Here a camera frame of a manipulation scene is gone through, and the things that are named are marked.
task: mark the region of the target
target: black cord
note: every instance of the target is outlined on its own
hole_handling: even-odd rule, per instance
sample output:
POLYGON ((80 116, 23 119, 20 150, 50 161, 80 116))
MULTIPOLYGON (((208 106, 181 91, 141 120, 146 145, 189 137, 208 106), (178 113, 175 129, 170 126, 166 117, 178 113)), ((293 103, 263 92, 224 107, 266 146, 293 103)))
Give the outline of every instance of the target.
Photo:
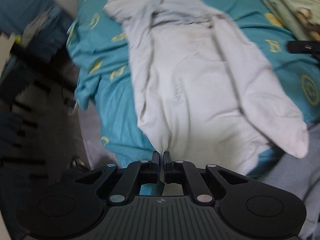
POLYGON ((72 68, 69 69, 69 71, 67 72, 66 76, 64 77, 62 84, 61 84, 61 97, 62 97, 62 101, 64 102, 65 98, 63 96, 63 85, 64 85, 64 81, 66 80, 66 78, 68 77, 68 75, 70 74, 70 72, 73 70, 73 68, 75 67, 76 64, 73 64, 72 68))

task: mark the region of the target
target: teal bed sheet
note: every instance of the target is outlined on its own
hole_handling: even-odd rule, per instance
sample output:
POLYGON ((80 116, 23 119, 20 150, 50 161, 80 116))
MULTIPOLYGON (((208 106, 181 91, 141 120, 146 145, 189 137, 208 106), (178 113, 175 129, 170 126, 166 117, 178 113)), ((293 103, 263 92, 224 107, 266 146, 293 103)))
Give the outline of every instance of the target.
MULTIPOLYGON (((320 71, 309 55, 289 54, 292 33, 263 5, 261 0, 203 0, 228 13, 247 37, 257 43, 272 63, 284 91, 304 114, 308 124, 320 118, 320 71)), ((103 9, 107 0, 79 0, 79 11, 67 43, 69 54, 81 69, 76 98, 82 109, 93 100, 101 119, 101 142, 116 153, 126 167, 137 160, 150 160, 153 147, 137 128, 128 67, 128 46, 121 26, 103 9)), ((268 171, 283 152, 272 148, 260 154, 250 176, 268 171)))

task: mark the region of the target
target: green blanket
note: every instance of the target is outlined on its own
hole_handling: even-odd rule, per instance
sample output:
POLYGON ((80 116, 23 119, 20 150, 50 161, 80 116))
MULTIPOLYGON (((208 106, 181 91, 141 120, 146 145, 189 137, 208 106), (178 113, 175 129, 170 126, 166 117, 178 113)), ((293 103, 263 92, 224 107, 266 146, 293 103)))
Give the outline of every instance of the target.
POLYGON ((262 0, 298 40, 320 40, 320 0, 262 0))

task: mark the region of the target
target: silver rivet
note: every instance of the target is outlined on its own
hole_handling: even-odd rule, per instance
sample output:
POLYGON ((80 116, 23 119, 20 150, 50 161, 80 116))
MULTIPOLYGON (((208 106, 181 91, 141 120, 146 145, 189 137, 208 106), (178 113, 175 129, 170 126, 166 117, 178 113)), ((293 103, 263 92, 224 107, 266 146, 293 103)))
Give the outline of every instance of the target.
POLYGON ((212 197, 209 195, 203 194, 203 195, 199 195, 197 197, 197 200, 203 203, 208 203, 212 200, 212 197))
POLYGON ((119 203, 125 200, 125 197, 122 195, 112 195, 109 200, 113 203, 119 203))

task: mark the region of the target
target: white garment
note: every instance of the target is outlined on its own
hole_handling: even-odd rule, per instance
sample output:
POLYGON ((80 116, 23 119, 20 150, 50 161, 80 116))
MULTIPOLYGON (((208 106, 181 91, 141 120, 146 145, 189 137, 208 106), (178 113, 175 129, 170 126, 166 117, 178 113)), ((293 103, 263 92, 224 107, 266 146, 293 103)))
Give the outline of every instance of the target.
POLYGON ((307 126, 270 62, 200 0, 109 0, 123 24, 138 127, 158 152, 247 174, 269 140, 303 158, 307 126))

